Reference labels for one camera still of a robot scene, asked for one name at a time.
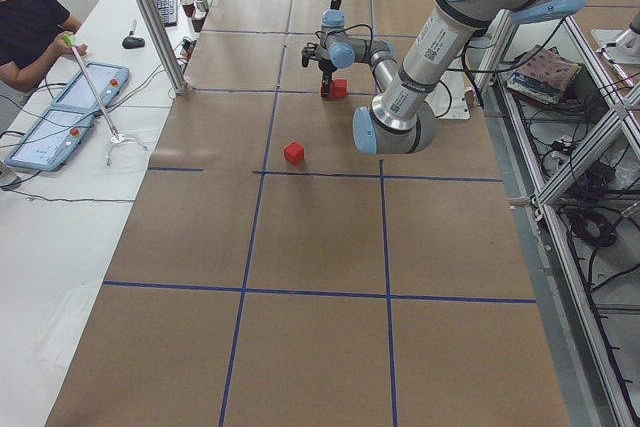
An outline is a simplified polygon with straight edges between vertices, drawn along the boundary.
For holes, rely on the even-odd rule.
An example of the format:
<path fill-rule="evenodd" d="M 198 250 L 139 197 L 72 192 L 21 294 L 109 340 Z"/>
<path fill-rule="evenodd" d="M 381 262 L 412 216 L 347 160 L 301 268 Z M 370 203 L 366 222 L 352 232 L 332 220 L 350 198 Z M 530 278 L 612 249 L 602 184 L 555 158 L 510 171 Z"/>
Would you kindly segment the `red block picked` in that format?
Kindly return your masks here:
<path fill-rule="evenodd" d="M 331 96 L 334 99 L 343 99 L 348 95 L 348 81 L 346 79 L 334 79 L 331 83 Z"/>

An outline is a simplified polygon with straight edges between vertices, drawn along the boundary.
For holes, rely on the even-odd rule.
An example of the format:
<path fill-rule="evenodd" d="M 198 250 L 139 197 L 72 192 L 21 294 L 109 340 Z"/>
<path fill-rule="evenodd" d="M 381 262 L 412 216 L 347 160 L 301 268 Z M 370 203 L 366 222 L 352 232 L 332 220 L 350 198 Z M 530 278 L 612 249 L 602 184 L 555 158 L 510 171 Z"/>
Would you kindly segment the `metal cup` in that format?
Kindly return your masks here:
<path fill-rule="evenodd" d="M 194 0 L 197 12 L 207 13 L 209 11 L 208 0 Z"/>

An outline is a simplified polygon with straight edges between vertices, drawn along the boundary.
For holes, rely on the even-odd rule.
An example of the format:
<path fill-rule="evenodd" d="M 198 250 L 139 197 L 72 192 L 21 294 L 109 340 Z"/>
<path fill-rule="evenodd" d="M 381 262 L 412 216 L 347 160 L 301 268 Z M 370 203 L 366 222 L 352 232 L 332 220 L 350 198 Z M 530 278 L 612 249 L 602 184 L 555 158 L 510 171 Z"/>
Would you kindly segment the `black keyboard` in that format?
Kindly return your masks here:
<path fill-rule="evenodd" d="M 153 0 L 160 20 L 165 27 L 173 27 L 178 23 L 177 0 Z"/>

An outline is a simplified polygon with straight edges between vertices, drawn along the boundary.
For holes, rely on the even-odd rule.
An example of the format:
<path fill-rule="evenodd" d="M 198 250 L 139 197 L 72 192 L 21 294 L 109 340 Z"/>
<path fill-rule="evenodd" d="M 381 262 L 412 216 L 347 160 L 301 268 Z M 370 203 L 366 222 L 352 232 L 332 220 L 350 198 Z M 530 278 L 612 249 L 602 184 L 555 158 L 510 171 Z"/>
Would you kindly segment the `black computer mouse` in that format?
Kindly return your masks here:
<path fill-rule="evenodd" d="M 144 47 L 145 40 L 136 36 L 127 36 L 122 40 L 122 47 L 126 50 L 139 49 Z"/>

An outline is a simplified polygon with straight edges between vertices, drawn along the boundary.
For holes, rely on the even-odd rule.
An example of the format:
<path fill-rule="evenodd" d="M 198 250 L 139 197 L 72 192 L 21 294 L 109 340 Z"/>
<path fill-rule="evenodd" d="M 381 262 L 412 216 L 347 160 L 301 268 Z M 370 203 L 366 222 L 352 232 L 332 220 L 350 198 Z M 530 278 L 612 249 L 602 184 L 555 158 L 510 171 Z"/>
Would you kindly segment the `reacher grabber stick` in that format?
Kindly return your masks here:
<path fill-rule="evenodd" d="M 89 87 L 89 89 L 91 90 L 96 103 L 98 105 L 98 107 L 100 108 L 100 111 L 102 113 L 102 116 L 104 117 L 104 120 L 107 123 L 107 126 L 111 132 L 111 137 L 109 140 L 109 143 L 106 147 L 106 151 L 105 151 L 105 160 L 106 160 L 106 165 L 110 166 L 112 163 L 112 159 L 111 159 L 111 154 L 112 151 L 115 147 L 118 146 L 123 146 L 125 144 L 136 144 L 138 146 L 140 146 L 143 150 L 147 151 L 148 148 L 147 146 L 144 144 L 144 142 L 137 136 L 133 135 L 133 134 L 127 134 L 124 132 L 121 132 L 116 125 L 114 124 L 114 122 L 112 121 L 110 114 L 107 112 L 107 109 L 102 101 L 102 97 L 101 94 L 98 92 L 88 70 L 87 67 L 84 63 L 84 61 L 81 59 L 81 55 L 79 54 L 79 51 L 76 47 L 76 45 L 74 44 L 74 40 L 72 38 L 71 35 L 63 33 L 62 34 L 62 39 L 64 41 L 64 43 L 66 44 L 66 46 L 71 50 L 71 52 L 73 53 L 77 64 L 84 76 L 84 78 L 86 79 L 87 85 Z"/>

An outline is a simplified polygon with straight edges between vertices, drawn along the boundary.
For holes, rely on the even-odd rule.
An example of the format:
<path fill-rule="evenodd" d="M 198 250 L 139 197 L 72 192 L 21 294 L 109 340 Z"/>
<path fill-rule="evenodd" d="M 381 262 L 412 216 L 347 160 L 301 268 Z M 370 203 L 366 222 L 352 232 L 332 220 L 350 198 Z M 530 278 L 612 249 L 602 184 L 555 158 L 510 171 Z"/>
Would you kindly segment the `teach pendant far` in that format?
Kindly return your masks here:
<path fill-rule="evenodd" d="M 130 70 L 124 66 L 98 62 L 88 62 L 85 67 L 104 106 L 109 106 L 128 82 Z M 79 113 L 99 110 L 96 98 L 81 70 L 56 95 L 51 105 Z"/>

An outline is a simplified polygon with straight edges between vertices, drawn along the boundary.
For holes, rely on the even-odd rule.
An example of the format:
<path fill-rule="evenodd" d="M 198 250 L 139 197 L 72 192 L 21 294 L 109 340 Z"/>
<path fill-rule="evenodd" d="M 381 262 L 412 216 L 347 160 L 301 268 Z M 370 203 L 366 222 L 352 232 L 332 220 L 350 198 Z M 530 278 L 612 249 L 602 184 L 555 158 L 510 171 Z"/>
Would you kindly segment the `teach pendant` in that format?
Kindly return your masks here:
<path fill-rule="evenodd" d="M 128 82 L 130 70 L 124 66 L 98 62 L 88 62 L 85 67 L 104 106 L 109 106 Z M 96 98 L 81 70 L 56 95 L 51 105 L 79 113 L 99 110 Z"/>
<path fill-rule="evenodd" d="M 93 125 L 95 114 L 48 108 L 5 158 L 14 168 L 52 172 L 73 154 Z"/>

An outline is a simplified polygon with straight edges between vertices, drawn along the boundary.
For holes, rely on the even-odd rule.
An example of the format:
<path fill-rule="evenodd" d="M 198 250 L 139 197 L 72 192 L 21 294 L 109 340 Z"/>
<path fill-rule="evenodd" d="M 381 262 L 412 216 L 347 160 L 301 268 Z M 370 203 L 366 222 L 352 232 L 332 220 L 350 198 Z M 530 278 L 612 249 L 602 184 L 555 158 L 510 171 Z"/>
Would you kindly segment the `teach pendant near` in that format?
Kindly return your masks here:
<path fill-rule="evenodd" d="M 5 158 L 14 168 L 52 172 L 73 154 L 93 125 L 95 114 L 48 108 Z"/>

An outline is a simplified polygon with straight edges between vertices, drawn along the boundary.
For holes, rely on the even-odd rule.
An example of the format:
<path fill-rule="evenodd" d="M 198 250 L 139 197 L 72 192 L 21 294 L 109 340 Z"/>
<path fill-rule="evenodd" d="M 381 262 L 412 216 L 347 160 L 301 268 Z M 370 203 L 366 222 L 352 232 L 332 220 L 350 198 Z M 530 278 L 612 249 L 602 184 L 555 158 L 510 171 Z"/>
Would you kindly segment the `person in black shirt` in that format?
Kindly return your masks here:
<path fill-rule="evenodd" d="M 1 0 L 1 81 L 31 92 L 71 49 L 63 36 L 82 22 L 58 0 Z"/>

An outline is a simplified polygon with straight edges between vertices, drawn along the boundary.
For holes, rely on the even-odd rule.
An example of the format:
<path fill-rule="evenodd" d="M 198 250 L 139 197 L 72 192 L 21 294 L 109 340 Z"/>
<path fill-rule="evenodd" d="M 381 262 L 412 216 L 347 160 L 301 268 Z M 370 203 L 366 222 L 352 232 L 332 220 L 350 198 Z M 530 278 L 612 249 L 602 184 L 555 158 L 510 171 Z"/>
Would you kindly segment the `white central pedestal column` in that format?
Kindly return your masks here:
<path fill-rule="evenodd" d="M 466 76 L 463 72 L 447 71 L 427 97 L 427 103 L 438 119 L 469 120 L 466 101 Z"/>

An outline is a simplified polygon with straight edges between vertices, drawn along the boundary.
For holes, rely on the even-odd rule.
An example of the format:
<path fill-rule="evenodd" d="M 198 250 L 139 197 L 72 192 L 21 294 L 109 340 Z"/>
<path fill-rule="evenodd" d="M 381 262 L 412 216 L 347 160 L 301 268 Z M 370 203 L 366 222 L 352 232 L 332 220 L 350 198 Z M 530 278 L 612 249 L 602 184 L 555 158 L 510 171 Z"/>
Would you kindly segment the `aluminium frame post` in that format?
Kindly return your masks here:
<path fill-rule="evenodd" d="M 161 64 L 170 80 L 176 95 L 181 95 L 186 87 L 182 70 L 176 60 L 174 48 L 161 22 L 154 0 L 136 0 L 151 40 L 160 58 Z"/>

